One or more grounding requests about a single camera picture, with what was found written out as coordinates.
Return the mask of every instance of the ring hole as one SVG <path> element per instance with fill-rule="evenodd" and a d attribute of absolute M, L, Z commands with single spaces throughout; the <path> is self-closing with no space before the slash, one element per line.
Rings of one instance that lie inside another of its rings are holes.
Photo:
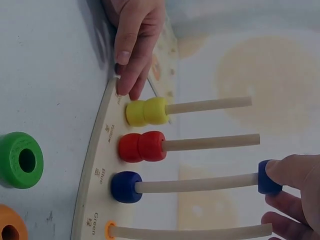
<path fill-rule="evenodd" d="M 1 232 L 2 240 L 19 240 L 19 232 L 12 225 L 7 225 L 2 229 Z"/>
<path fill-rule="evenodd" d="M 19 165 L 25 173 L 31 173 L 36 167 L 36 157 L 30 149 L 23 149 L 19 155 Z"/>

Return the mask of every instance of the finger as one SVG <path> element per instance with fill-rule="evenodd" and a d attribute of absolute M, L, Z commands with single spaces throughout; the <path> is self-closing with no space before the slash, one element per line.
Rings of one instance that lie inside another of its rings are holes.
<path fill-rule="evenodd" d="M 141 92 L 146 84 L 146 80 L 148 78 L 149 70 L 152 64 L 152 59 L 149 59 L 149 62 L 146 64 L 144 69 L 142 70 L 140 76 L 138 77 L 137 81 L 135 82 L 133 88 L 131 89 L 129 96 L 131 100 L 138 100 L 141 95 Z"/>
<path fill-rule="evenodd" d="M 147 11 L 143 4 L 136 4 L 135 1 L 129 1 L 121 10 L 114 42 L 115 58 L 118 64 L 128 64 Z"/>
<path fill-rule="evenodd" d="M 282 191 L 278 195 L 266 195 L 265 202 L 285 215 L 288 215 L 302 224 L 308 225 L 299 197 Z"/>
<path fill-rule="evenodd" d="M 140 36 L 138 38 L 130 61 L 125 67 L 118 84 L 117 90 L 120 95 L 128 94 L 135 85 L 138 77 L 149 61 L 150 54 L 153 52 L 157 39 L 157 35 Z"/>
<path fill-rule="evenodd" d="M 273 232 L 286 240 L 310 240 L 313 234 L 310 227 L 275 212 L 263 215 L 261 223 L 272 223 Z"/>
<path fill-rule="evenodd" d="M 115 65 L 115 73 L 117 75 L 121 76 L 125 69 L 126 69 L 126 65 L 120 65 L 118 63 Z"/>
<path fill-rule="evenodd" d="M 319 163 L 319 155 L 290 155 L 283 160 L 269 161 L 265 170 L 277 184 L 301 189 L 308 174 Z"/>

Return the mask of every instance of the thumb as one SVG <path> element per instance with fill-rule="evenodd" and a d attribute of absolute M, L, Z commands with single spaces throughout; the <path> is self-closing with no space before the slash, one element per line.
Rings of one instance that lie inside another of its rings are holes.
<path fill-rule="evenodd" d="M 116 63 L 127 65 L 136 44 L 142 21 L 148 9 L 143 4 L 129 1 L 119 13 L 119 24 L 114 42 Z"/>
<path fill-rule="evenodd" d="M 309 173 L 319 163 L 320 155 L 290 155 L 269 161 L 265 171 L 275 183 L 301 190 Z"/>

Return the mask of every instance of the yellow wooden ring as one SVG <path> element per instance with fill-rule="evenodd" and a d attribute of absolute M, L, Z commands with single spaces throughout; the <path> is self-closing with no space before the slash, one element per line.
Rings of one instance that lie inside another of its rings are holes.
<path fill-rule="evenodd" d="M 148 123 L 144 116 L 145 101 L 136 100 L 130 102 L 125 109 L 126 121 L 132 127 L 144 127 Z"/>
<path fill-rule="evenodd" d="M 164 97 L 153 97 L 144 102 L 144 119 L 151 125 L 162 125 L 169 121 L 166 114 L 167 100 Z"/>

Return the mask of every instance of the fingernail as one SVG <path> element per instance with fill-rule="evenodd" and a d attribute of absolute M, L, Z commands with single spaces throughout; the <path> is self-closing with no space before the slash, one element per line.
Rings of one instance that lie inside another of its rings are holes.
<path fill-rule="evenodd" d="M 116 56 L 116 62 L 120 65 L 127 65 L 130 58 L 130 52 L 128 51 L 121 51 Z"/>
<path fill-rule="evenodd" d="M 265 172 L 268 173 L 278 164 L 278 160 L 270 160 L 265 166 Z"/>

